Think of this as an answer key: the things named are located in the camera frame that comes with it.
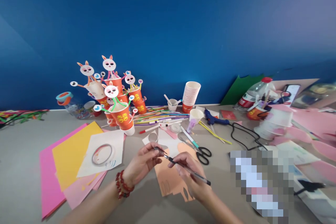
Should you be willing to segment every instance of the red bottle cap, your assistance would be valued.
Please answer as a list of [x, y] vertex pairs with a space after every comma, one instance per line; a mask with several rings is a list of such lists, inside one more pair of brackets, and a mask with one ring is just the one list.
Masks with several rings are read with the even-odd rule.
[[261, 81], [265, 83], [270, 83], [273, 79], [271, 77], [264, 77]]

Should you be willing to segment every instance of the left hand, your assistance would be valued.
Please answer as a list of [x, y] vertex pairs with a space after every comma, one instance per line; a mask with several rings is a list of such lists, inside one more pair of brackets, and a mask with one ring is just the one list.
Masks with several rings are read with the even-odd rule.
[[153, 167], [162, 162], [162, 155], [154, 147], [161, 146], [158, 143], [150, 142], [142, 147], [136, 156], [131, 160], [130, 164], [124, 171], [123, 179], [128, 187], [137, 185]]

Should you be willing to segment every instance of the water bottle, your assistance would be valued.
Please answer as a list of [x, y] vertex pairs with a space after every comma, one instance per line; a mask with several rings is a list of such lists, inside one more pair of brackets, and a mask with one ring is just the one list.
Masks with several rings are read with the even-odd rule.
[[79, 120], [88, 119], [91, 114], [80, 104], [71, 92], [64, 92], [56, 96], [57, 104], [64, 108]]
[[272, 80], [270, 77], [264, 77], [260, 82], [254, 84], [246, 91], [234, 108], [240, 111], [248, 110], [254, 104], [257, 95], [261, 98], [269, 89], [274, 89], [274, 85], [270, 83]]

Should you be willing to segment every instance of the hot glue gun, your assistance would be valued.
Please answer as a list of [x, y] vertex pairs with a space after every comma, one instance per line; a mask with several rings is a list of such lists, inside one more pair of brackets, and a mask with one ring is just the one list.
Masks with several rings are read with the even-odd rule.
[[209, 110], [207, 110], [207, 108], [205, 108], [204, 114], [205, 114], [206, 119], [208, 120], [208, 124], [210, 124], [210, 125], [213, 125], [215, 123], [222, 124], [222, 125], [229, 125], [230, 124], [229, 120], [221, 120], [221, 119], [218, 119], [218, 118], [212, 116], [210, 114]]

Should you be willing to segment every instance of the red card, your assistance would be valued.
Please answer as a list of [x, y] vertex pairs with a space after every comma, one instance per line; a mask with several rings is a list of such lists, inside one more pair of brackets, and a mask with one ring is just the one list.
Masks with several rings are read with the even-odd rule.
[[237, 121], [237, 118], [232, 111], [221, 110], [220, 112], [222, 113], [222, 117], [224, 119]]

